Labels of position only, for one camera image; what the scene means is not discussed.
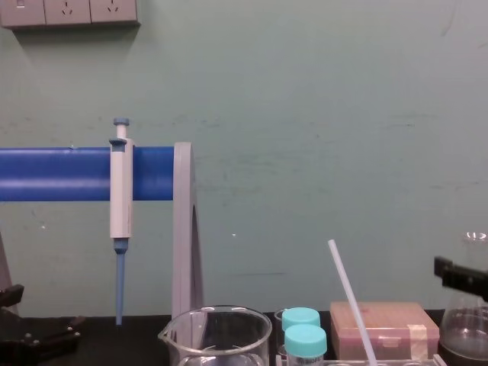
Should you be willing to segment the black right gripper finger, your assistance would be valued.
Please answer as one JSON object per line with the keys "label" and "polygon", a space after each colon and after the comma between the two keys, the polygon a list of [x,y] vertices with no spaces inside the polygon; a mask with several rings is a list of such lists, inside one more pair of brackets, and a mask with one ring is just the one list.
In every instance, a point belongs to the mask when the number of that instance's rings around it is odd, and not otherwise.
{"label": "black right gripper finger", "polygon": [[482,298],[487,302],[487,271],[468,268],[436,256],[434,275],[441,279],[443,287]]}

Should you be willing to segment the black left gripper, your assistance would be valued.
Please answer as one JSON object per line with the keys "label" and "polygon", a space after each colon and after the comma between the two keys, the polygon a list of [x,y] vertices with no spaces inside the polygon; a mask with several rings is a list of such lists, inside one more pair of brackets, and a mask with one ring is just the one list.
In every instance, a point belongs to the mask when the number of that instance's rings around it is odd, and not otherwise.
{"label": "black left gripper", "polygon": [[39,350],[76,348],[86,318],[22,318],[4,308],[20,303],[23,293],[21,284],[0,290],[1,365],[39,365]]}

